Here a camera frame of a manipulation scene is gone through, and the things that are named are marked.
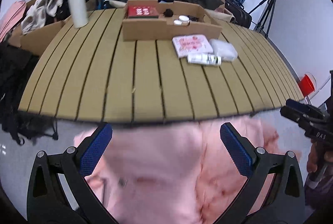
wooden table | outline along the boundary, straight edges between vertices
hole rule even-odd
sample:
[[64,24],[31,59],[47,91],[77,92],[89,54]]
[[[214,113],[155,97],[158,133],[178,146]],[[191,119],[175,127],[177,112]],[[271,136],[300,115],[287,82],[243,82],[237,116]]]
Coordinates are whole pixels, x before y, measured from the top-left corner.
[[227,22],[221,40],[233,63],[203,67],[178,59],[171,40],[123,41],[123,9],[70,20],[40,58],[19,110],[56,118],[112,123],[219,118],[279,108],[302,93],[260,34]]

pink backpack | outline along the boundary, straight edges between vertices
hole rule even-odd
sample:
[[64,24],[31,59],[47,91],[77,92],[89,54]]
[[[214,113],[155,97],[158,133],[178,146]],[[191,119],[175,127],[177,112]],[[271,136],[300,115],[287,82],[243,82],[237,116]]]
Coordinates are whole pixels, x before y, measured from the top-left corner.
[[0,20],[0,42],[19,21],[23,18],[27,4],[25,1],[14,2]]

black bag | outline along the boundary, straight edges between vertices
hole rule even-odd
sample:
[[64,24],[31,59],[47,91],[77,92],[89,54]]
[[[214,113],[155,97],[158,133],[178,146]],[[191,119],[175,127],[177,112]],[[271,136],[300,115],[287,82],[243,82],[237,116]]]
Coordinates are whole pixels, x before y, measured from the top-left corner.
[[236,5],[232,0],[225,0],[225,8],[235,16],[236,24],[245,28],[251,26],[252,17],[244,11],[243,5]]
[[[0,123],[5,132],[9,132],[19,145],[24,139],[31,140],[38,136],[51,136],[58,139],[54,128],[54,118],[35,117],[19,113],[18,107],[28,80],[38,62],[38,57],[29,51],[0,43]],[[46,129],[53,127],[54,134],[46,134]]]

gray floor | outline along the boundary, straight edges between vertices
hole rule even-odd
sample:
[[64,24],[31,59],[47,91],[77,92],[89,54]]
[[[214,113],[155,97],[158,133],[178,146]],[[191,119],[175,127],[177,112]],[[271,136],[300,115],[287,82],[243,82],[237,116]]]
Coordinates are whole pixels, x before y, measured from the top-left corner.
[[[300,168],[305,181],[307,156],[311,143],[304,137],[304,131],[296,123],[280,116],[278,110],[257,114],[255,118],[261,118],[266,123],[274,126],[280,135],[279,146],[283,151],[299,150],[302,152]],[[93,125],[83,123],[71,123],[60,121],[58,123],[59,140],[54,141],[49,137],[41,137],[36,144],[26,141],[20,147],[11,139],[8,133],[0,130],[0,178],[3,189],[17,210],[26,218],[26,197],[31,168],[40,150],[47,154],[62,153],[73,144],[73,138],[81,131],[91,129]],[[67,185],[64,190],[68,195],[72,207],[76,206],[74,197]]]

pink jacket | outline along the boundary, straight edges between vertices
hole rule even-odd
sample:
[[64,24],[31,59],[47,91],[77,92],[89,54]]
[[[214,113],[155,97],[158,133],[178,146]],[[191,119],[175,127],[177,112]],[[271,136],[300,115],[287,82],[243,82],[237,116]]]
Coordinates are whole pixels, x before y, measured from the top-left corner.
[[[221,142],[225,120],[114,130],[113,138],[86,180],[119,223],[213,223],[243,186]],[[242,117],[231,123],[254,147],[279,153],[275,129]],[[94,129],[74,138],[74,145]],[[250,213],[264,201],[269,176]]]
[[27,5],[25,1],[14,2],[0,20],[0,42],[6,34],[23,18]]

